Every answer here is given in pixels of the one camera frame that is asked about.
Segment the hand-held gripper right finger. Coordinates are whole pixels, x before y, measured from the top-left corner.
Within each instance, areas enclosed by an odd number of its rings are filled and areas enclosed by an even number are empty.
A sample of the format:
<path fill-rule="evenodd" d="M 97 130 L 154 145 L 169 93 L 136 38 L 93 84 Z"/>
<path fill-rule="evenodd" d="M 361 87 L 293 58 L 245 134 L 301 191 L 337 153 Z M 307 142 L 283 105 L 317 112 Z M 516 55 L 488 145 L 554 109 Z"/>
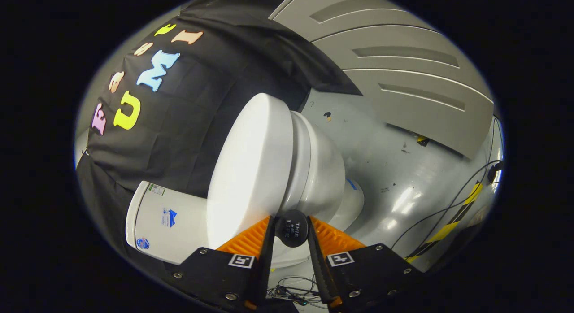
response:
<path fill-rule="evenodd" d="M 425 276 L 384 244 L 367 246 L 320 219 L 307 221 L 318 292 L 330 312 L 365 312 Z"/>

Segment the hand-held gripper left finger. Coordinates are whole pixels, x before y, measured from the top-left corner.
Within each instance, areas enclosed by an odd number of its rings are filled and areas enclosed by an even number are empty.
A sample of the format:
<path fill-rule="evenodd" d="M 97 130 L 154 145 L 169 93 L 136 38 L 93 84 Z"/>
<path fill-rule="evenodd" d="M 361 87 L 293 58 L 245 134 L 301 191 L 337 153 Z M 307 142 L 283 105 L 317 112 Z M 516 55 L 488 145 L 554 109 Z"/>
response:
<path fill-rule="evenodd" d="M 275 218 L 265 217 L 217 249 L 197 248 L 170 286 L 218 312 L 254 312 L 266 298 Z"/>

